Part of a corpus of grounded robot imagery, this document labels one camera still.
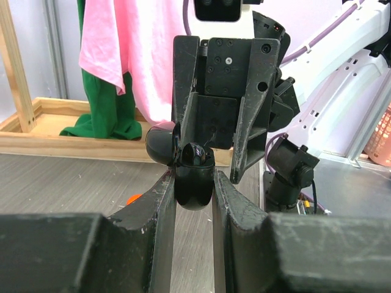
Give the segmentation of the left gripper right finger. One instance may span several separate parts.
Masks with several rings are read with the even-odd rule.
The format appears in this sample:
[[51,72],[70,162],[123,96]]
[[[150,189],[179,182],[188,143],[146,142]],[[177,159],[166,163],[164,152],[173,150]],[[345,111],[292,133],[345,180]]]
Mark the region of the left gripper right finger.
[[390,220],[266,213],[214,175],[216,292],[389,292]]

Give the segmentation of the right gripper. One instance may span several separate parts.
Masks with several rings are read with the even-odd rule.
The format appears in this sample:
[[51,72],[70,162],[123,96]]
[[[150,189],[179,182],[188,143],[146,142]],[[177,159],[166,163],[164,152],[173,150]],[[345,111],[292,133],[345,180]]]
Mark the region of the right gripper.
[[201,46],[196,81],[200,38],[174,37],[172,121],[180,139],[172,143],[170,166],[187,143],[223,150],[233,145],[230,181],[238,184],[265,155],[280,41],[212,38]]

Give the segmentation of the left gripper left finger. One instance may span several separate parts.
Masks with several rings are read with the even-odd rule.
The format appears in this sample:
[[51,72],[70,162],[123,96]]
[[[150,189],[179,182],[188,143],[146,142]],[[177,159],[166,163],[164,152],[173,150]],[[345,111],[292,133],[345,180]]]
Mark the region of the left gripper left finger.
[[99,213],[1,216],[2,292],[169,292],[176,203],[165,172],[135,202]]

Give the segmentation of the black round charging case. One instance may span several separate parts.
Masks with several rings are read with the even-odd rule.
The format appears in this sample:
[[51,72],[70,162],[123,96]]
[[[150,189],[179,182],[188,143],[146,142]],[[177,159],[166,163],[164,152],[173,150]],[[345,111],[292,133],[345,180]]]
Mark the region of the black round charging case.
[[210,147],[201,145],[211,153],[211,159],[205,165],[196,167],[180,162],[183,148],[179,148],[176,163],[171,167],[170,163],[174,157],[172,143],[180,139],[180,133],[175,133],[174,127],[172,121],[151,127],[145,137],[146,150],[153,161],[174,171],[174,196],[178,204],[187,210],[201,210],[209,204],[213,194],[214,152]]

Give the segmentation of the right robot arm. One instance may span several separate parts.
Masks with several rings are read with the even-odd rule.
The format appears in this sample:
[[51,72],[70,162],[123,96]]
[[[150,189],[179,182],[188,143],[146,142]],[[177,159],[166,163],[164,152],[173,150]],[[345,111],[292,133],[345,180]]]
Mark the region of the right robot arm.
[[264,159],[266,204],[296,206],[345,110],[390,66],[390,2],[346,1],[293,54],[288,31],[253,12],[254,33],[174,38],[175,197],[202,209],[217,190],[215,149],[232,149],[228,184]]

